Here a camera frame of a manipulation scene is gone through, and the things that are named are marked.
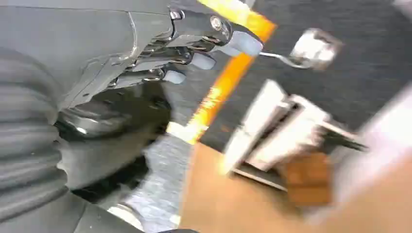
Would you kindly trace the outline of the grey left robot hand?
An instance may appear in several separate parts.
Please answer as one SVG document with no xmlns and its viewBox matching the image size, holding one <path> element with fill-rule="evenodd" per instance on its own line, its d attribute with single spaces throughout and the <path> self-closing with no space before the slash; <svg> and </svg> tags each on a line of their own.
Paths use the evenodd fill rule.
<svg viewBox="0 0 412 233">
<path fill-rule="evenodd" d="M 1 1 L 1 191 L 109 182 L 164 132 L 176 65 L 262 47 L 218 14 L 155 0 Z"/>
</svg>

